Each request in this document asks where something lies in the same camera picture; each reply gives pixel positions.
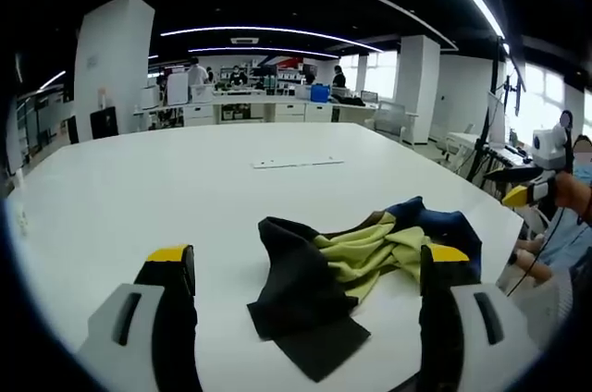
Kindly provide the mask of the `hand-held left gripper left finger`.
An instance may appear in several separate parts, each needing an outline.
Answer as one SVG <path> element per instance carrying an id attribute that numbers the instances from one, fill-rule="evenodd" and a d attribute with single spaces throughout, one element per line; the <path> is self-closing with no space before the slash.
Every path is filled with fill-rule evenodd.
<path id="1" fill-rule="evenodd" d="M 78 360 L 107 391 L 200 391 L 194 296 L 192 245 L 153 252 L 89 318 Z"/>

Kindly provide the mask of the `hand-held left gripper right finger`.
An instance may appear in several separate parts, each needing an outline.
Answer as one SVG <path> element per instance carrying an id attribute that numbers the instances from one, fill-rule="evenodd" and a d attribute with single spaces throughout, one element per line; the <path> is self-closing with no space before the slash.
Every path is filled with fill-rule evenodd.
<path id="1" fill-rule="evenodd" d="M 420 291 L 420 391 L 508 391 L 539 355 L 524 314 L 461 251 L 424 246 Z"/>

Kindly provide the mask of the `person's right hand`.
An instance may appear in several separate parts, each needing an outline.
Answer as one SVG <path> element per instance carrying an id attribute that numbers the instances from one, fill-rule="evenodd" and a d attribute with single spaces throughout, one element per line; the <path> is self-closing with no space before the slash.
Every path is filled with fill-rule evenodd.
<path id="1" fill-rule="evenodd" d="M 555 199 L 558 207 L 570 209 L 591 225 L 591 187 L 573 175 L 560 172 L 555 177 Z"/>

